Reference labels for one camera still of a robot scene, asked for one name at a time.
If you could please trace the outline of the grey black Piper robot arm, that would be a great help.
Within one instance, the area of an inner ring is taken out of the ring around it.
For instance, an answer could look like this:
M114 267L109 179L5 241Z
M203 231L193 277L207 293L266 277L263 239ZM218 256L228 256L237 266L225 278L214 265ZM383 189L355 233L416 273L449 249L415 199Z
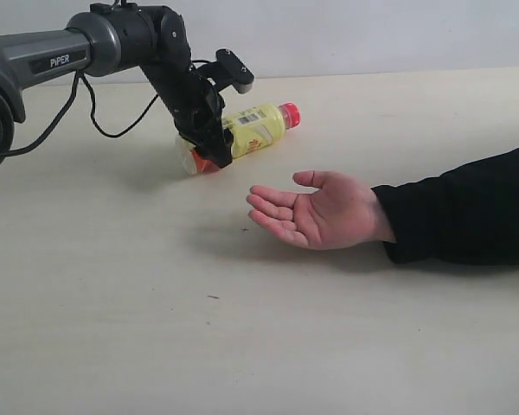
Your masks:
M221 123L220 92L245 93L254 77L229 49L214 61L191 57L184 20L167 6L116 1L94 3L63 30L0 35L0 164L34 150L59 124L80 82L140 67L171 113L180 136L219 168L233 161L233 135ZM71 94L47 129L30 145L13 150L14 125L26 119L22 91L68 73Z

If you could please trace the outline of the black sleeved forearm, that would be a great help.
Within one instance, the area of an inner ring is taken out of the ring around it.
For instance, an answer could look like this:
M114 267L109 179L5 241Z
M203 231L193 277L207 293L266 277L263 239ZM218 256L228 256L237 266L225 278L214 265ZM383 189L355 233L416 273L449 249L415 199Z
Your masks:
M519 265L519 148L440 176L374 189L396 264Z

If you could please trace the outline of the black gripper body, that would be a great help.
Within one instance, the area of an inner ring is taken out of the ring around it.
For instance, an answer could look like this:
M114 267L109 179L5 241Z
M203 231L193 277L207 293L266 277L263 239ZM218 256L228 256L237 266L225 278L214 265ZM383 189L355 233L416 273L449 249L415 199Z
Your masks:
M199 73L193 73L190 102L175 116L180 135L199 151L229 151L232 136L222 124L225 100L215 85Z

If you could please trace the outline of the open bare human hand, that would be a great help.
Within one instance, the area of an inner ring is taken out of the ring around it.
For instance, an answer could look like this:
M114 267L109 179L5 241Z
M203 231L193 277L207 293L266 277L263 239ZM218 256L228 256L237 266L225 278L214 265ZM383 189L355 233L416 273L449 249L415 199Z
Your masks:
M345 249L395 236L375 191L334 171L307 170L292 177L312 193L254 185L250 219L286 244L316 250Z

